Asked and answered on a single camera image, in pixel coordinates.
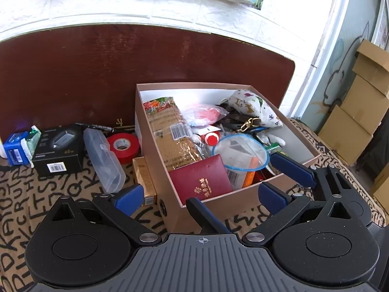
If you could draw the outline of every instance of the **wooden headboard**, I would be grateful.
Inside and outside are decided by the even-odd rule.
[[[0,136],[36,125],[133,124],[137,83],[254,86],[279,106],[294,62],[219,35],[160,26],[62,27],[0,43]]]

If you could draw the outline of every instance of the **black charger box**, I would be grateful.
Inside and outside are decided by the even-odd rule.
[[[40,177],[82,172],[84,137],[81,127],[72,124],[42,131],[32,162]]]

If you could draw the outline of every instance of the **white bottle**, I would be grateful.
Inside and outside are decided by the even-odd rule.
[[[1,137],[0,137],[0,157],[2,157],[4,159],[7,158],[7,154],[5,153],[5,150],[3,147],[3,142],[1,141]]]

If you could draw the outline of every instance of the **red booklet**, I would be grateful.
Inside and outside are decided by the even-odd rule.
[[[220,155],[169,172],[182,204],[188,198],[206,200],[233,191]]]

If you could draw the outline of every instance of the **red cap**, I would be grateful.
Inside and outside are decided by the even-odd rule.
[[[218,132],[212,132],[205,135],[205,143],[209,146],[215,146],[220,139],[220,134]]]

